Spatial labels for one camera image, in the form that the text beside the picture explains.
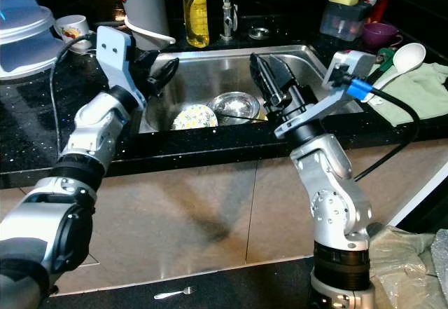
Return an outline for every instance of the blue connector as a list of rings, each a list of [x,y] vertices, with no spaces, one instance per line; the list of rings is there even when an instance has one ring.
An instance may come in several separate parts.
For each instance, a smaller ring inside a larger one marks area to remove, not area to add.
[[[372,85],[359,79],[353,79],[347,90],[347,94],[355,97],[356,99],[363,100],[367,97],[367,94],[372,90]]]

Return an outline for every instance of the white ladle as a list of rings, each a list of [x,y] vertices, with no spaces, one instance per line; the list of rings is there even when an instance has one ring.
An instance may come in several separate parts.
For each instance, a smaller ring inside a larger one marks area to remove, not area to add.
[[[373,87],[379,90],[388,83],[390,83],[397,76],[401,76],[404,73],[407,73],[409,71],[412,71],[413,69],[416,69],[417,67],[420,67],[420,65],[425,60],[425,56],[426,56],[426,49],[423,45],[419,43],[410,43],[402,46],[397,50],[397,52],[395,52],[395,55],[393,56],[393,66],[396,67],[397,72],[391,74],[390,76],[386,77],[381,81],[376,82],[373,85]],[[368,102],[373,97],[374,95],[372,93],[369,93],[367,97],[365,97],[365,99],[362,100],[362,102]]]

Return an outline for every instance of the kitchen sink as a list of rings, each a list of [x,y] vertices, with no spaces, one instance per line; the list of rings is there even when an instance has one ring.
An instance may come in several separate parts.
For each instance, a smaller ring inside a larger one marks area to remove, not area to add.
[[[256,97],[260,103],[259,117],[263,119],[263,99],[249,70],[251,53],[262,56],[275,53],[288,64],[299,83],[312,88],[317,99],[321,100],[328,94],[321,86],[326,68],[305,45],[163,53],[157,57],[153,71],[176,57],[180,59],[178,70],[162,90],[163,96],[149,99],[140,132],[170,130],[175,117],[185,108],[192,104],[208,104],[216,96],[231,91],[246,92]],[[350,102],[335,113],[361,111],[357,103]]]

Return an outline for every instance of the yellow liquid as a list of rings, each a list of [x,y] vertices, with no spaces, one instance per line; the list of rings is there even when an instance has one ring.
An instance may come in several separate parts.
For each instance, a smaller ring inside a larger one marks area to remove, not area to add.
[[[207,22],[207,0],[183,0],[183,18],[187,31],[187,42],[197,48],[209,45]]]

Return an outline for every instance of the green towel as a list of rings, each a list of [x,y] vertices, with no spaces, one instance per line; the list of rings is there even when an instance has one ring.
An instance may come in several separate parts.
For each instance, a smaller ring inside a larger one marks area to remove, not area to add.
[[[378,81],[395,72],[396,68],[392,66]],[[420,119],[435,118],[448,114],[448,91],[443,86],[447,77],[447,66],[422,64],[418,69],[395,78],[382,90],[410,105]],[[412,121],[408,113],[386,100],[375,104],[378,99],[373,97],[368,104],[394,127]]]

